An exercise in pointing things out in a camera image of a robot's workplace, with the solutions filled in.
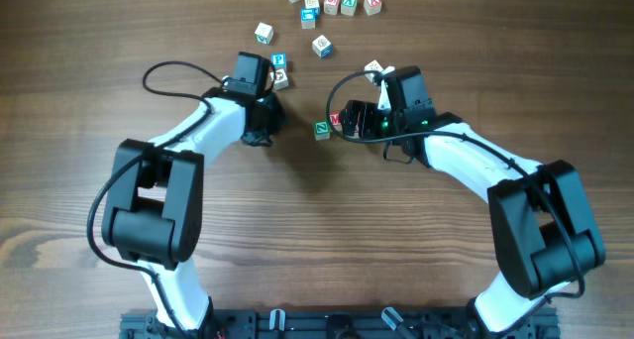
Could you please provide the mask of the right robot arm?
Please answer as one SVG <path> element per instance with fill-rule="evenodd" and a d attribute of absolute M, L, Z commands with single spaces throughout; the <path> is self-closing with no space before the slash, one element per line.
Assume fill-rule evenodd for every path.
<path fill-rule="evenodd" d="M 452 176 L 487 206 L 499 272 L 467 306 L 462 338 L 502 338 L 555 298 L 584 295 L 585 275 L 605 246 L 577 170 L 518 157 L 479 136 L 461 117 L 436 111 L 415 65 L 363 70 L 376 103 L 351 100 L 335 134 L 357 144 L 399 147 L 409 163 Z"/>

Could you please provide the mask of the red letter M block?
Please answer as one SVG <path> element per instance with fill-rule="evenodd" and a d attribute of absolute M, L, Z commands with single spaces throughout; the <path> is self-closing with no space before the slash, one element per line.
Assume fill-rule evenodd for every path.
<path fill-rule="evenodd" d="M 342 131 L 342 124 L 340 121 L 340 113 L 339 112 L 332 112 L 330 115 L 330 121 L 334 127 L 335 130 L 337 131 Z"/>

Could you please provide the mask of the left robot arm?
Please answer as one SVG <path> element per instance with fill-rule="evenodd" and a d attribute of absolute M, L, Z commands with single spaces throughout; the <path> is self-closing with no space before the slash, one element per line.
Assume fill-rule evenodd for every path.
<path fill-rule="evenodd" d="M 103 262 L 141 273 L 157 306 L 124 314 L 121 337 L 253 337 L 256 313 L 215 310 L 192 254 L 206 168 L 235 142 L 271 146 L 284 122 L 274 73 L 269 59 L 241 52 L 233 75 L 194 95 L 198 107 L 179 125 L 118 147 L 112 175 L 89 210 L 87 238 Z"/>

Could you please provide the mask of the green letter Z block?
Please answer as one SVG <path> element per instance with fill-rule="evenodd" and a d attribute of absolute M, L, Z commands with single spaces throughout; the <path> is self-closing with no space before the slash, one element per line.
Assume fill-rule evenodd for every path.
<path fill-rule="evenodd" d="M 316 122 L 313 126 L 313 134 L 316 141 L 328 140 L 331 136 L 331 129 L 326 121 Z"/>

